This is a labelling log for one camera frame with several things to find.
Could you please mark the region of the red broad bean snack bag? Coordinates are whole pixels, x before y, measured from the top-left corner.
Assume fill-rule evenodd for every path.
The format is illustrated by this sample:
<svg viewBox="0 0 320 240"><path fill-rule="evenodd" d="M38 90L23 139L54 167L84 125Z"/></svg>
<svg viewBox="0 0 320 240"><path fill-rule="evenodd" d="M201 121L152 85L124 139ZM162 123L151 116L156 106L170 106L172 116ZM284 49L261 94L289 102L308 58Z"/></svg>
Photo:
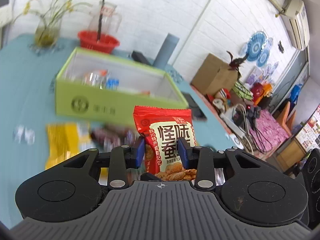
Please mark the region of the red broad bean snack bag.
<svg viewBox="0 0 320 240"><path fill-rule="evenodd" d="M135 106L137 132L145 139L145 170L161 180L193 180L195 168L185 168L178 155L179 138L196 146L190 109Z"/></svg>

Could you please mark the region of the white power strip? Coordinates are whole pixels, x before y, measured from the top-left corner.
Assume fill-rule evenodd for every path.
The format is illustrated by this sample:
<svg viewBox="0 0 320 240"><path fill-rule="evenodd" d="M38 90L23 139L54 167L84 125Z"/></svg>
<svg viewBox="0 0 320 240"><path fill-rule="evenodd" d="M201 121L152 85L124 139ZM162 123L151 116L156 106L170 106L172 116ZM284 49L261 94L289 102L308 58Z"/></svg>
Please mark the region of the white power strip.
<svg viewBox="0 0 320 240"><path fill-rule="evenodd" d="M246 137L246 132L237 126L232 119L230 119L227 115L224 113L220 114L220 118L225 122L225 124L233 131L234 134L236 134L238 137L243 139Z"/></svg>

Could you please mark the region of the yellow snack packet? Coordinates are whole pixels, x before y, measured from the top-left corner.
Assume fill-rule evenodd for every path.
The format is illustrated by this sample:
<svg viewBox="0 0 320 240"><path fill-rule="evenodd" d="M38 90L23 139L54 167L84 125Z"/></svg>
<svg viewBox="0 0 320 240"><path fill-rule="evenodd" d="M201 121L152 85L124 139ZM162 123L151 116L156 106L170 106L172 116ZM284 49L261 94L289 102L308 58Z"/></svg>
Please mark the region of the yellow snack packet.
<svg viewBox="0 0 320 240"><path fill-rule="evenodd" d="M95 147L91 139L88 122L66 122L46 126L49 157L45 170Z"/></svg>

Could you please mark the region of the green cardboard box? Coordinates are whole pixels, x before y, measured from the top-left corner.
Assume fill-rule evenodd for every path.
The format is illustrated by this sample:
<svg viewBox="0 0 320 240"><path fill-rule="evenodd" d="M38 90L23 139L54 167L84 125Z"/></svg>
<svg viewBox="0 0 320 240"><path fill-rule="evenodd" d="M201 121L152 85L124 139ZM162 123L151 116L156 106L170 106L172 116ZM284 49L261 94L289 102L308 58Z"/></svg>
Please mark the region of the green cardboard box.
<svg viewBox="0 0 320 240"><path fill-rule="evenodd" d="M80 47L55 79L57 115L133 126L135 106L186 109L188 103L167 72Z"/></svg>

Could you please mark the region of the brown cardboard box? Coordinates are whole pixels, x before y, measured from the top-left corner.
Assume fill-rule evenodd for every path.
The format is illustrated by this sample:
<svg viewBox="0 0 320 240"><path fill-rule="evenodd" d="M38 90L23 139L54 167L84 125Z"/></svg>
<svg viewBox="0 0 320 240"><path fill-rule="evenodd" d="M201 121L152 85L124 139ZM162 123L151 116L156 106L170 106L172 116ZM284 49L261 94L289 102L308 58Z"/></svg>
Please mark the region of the brown cardboard box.
<svg viewBox="0 0 320 240"><path fill-rule="evenodd" d="M231 90L237 80L236 70L230 70L229 64L213 54L208 54L191 85L203 95L214 95L223 88Z"/></svg>

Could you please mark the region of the pink floral cloth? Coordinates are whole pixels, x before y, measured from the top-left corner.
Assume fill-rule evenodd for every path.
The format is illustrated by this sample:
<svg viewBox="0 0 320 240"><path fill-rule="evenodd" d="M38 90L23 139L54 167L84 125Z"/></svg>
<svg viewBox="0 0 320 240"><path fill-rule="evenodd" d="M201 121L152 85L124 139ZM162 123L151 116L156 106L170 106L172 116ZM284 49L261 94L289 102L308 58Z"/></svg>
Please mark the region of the pink floral cloth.
<svg viewBox="0 0 320 240"><path fill-rule="evenodd" d="M261 110L259 118L249 121L249 135L262 154L272 152L290 137L267 110Z"/></svg>

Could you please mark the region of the grey cylindrical bottle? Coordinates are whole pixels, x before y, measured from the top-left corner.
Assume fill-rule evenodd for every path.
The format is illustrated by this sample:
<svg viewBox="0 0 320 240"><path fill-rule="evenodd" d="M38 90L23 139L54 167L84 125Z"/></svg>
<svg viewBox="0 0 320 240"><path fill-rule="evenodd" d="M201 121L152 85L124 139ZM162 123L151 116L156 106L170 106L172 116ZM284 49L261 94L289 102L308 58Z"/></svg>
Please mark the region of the grey cylindrical bottle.
<svg viewBox="0 0 320 240"><path fill-rule="evenodd" d="M172 35L170 33L167 34L154 62L153 66L159 69L164 70L166 67L170 57L172 56L180 38Z"/></svg>

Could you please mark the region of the small black box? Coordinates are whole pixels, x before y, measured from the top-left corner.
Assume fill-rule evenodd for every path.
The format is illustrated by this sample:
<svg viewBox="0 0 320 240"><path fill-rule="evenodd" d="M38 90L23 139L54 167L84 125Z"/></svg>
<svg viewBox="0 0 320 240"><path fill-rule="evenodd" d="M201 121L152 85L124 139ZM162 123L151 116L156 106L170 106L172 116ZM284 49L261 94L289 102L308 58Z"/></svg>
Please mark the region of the small black box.
<svg viewBox="0 0 320 240"><path fill-rule="evenodd" d="M150 62L147 60L147 58L139 51L133 51L131 54L131 57L134 61L142 63L142 64L146 64L148 66L150 66Z"/></svg>

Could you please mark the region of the dark red dried plant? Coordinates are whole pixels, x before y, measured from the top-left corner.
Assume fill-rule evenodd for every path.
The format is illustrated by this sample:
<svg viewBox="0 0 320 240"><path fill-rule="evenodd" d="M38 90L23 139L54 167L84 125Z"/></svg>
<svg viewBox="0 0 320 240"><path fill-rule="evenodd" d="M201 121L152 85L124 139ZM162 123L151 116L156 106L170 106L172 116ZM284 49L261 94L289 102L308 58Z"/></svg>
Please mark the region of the dark red dried plant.
<svg viewBox="0 0 320 240"><path fill-rule="evenodd" d="M234 58L233 54L230 51L227 51L229 54L231 61L229 63L229 70L236 70L239 71L239 67L247 60L248 54L244 57Z"/></svg>

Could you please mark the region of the red plastic basket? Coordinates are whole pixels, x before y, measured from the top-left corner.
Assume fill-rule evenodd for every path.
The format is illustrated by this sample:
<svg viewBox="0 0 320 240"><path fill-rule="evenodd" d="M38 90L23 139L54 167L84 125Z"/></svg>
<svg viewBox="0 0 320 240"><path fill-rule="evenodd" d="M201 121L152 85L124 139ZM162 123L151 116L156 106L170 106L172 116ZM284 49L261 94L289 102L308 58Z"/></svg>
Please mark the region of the red plastic basket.
<svg viewBox="0 0 320 240"><path fill-rule="evenodd" d="M78 38L80 47L107 54L111 54L115 48L120 46L120 42L115 37L104 33L100 34L100 39L97 40L97 31L82 30L78 32Z"/></svg>

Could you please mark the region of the blue round paper fan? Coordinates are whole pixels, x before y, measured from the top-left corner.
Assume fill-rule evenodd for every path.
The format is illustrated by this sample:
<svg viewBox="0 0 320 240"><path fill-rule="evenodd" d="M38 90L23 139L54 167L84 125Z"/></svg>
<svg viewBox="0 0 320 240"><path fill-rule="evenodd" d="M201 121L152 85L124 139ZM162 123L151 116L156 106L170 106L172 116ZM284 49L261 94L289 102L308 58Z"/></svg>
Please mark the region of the blue round paper fan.
<svg viewBox="0 0 320 240"><path fill-rule="evenodd" d="M266 41L266 34L263 31L257 31L251 36L247 44L247 61L254 62L257 61L260 54L263 51L263 47Z"/></svg>

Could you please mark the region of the glass pitcher with straw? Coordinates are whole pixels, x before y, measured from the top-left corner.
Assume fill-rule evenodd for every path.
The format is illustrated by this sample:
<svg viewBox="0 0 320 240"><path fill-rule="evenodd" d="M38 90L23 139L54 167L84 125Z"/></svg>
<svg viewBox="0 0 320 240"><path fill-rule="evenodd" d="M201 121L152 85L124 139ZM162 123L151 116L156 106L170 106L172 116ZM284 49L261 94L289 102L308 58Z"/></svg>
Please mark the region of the glass pitcher with straw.
<svg viewBox="0 0 320 240"><path fill-rule="evenodd" d="M89 31L100 30L101 34L116 36L122 21L122 15L117 12L117 5L107 0L101 0L88 26Z"/></svg>

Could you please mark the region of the potted orchid plant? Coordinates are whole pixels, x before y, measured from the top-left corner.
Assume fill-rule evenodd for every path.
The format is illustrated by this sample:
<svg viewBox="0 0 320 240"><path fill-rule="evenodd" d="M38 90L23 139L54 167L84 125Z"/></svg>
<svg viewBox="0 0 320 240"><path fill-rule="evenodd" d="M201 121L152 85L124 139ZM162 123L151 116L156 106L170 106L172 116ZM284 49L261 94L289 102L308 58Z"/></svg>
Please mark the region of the potted orchid plant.
<svg viewBox="0 0 320 240"><path fill-rule="evenodd" d="M52 49L60 38L63 17L74 12L86 13L91 7L93 7L91 3L82 0L28 0L13 23L27 15L36 16L39 23L30 48Z"/></svg>

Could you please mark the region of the white air conditioner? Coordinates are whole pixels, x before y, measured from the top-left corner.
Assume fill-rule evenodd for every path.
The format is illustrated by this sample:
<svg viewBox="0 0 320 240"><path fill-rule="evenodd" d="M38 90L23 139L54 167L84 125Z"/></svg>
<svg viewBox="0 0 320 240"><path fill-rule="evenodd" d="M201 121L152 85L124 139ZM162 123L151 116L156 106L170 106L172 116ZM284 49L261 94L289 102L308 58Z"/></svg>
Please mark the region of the white air conditioner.
<svg viewBox="0 0 320 240"><path fill-rule="evenodd" d="M292 46L298 50L305 50L310 41L310 32L304 2L284 0L281 18Z"/></svg>

